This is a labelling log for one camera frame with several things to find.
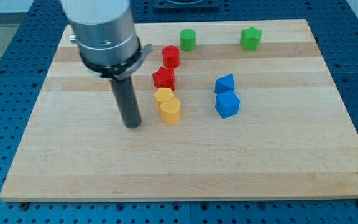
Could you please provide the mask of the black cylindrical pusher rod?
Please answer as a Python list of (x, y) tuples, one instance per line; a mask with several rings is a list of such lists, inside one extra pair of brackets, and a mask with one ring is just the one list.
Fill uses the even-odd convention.
[(127, 128), (138, 127), (141, 124), (141, 116), (131, 77), (124, 80), (110, 79), (109, 81), (124, 126)]

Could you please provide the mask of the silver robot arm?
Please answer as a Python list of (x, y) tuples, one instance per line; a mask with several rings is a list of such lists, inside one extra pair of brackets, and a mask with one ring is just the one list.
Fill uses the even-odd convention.
[(124, 126), (141, 124), (131, 75), (143, 64), (152, 45), (141, 46), (128, 0), (61, 0), (71, 25), (70, 41), (78, 46), (86, 68), (108, 79)]

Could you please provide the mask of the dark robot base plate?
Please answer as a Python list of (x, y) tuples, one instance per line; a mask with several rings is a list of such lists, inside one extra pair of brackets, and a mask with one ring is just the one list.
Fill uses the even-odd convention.
[(151, 0), (151, 3), (156, 10), (219, 8), (219, 0)]

